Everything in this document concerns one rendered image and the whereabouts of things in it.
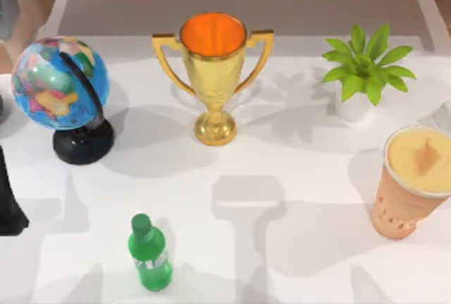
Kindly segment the gold trophy cup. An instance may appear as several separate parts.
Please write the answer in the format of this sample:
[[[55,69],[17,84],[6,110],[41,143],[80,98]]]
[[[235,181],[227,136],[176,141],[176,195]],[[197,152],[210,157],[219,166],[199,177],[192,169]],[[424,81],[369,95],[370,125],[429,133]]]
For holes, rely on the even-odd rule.
[[[206,107],[194,125],[197,139],[209,146],[228,144],[237,134],[234,118],[224,111],[230,98],[254,82],[271,53],[271,29],[247,31],[235,16],[219,11],[198,13],[188,18],[175,34],[154,34],[152,47],[163,71],[181,90],[195,96]],[[263,43],[256,66],[240,79],[248,47]],[[171,68],[163,47],[178,50],[188,83]]]

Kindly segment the green plant in white pot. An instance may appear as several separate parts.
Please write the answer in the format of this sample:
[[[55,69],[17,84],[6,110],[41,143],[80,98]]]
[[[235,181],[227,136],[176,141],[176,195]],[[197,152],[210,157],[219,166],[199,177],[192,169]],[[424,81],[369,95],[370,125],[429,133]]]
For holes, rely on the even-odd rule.
[[[331,50],[322,57],[337,64],[323,77],[323,83],[335,83],[335,112],[350,123],[363,120],[381,102],[382,92],[391,86],[407,93],[406,78],[416,75],[398,63],[409,55],[409,45],[389,47],[389,24],[380,26],[370,37],[360,25],[353,25],[350,39],[327,38]]]

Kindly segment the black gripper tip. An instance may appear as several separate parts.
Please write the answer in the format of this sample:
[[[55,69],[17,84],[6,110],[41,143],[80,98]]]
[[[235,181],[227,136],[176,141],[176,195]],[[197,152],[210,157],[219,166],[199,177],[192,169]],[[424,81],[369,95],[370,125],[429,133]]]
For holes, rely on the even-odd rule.
[[[13,194],[4,151],[0,146],[0,236],[19,236],[29,223]]]

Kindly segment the green bottle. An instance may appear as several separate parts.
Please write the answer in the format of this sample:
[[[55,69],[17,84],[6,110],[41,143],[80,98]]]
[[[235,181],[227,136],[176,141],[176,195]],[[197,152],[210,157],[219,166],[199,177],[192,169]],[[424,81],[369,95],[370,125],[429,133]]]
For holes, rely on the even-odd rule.
[[[131,220],[131,228],[128,250],[141,285],[153,292],[165,289],[173,274],[166,237],[146,214],[136,214]]]

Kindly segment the blue globe on black stand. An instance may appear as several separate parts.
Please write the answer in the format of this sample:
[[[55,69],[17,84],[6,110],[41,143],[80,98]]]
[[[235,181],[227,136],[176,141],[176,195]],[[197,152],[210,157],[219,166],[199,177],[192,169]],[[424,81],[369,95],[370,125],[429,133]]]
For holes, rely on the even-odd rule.
[[[18,57],[11,74],[16,104],[34,122],[54,130],[56,156],[72,165],[97,162],[113,147],[105,118],[109,75],[103,58],[70,37],[45,37]]]

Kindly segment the orange drink cup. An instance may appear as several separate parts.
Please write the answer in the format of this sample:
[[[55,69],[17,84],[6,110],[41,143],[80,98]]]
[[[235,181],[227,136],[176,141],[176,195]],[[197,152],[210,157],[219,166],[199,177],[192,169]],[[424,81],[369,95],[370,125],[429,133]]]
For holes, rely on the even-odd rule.
[[[395,131],[383,148],[383,166],[371,222],[400,240],[451,197],[451,135],[425,126]]]

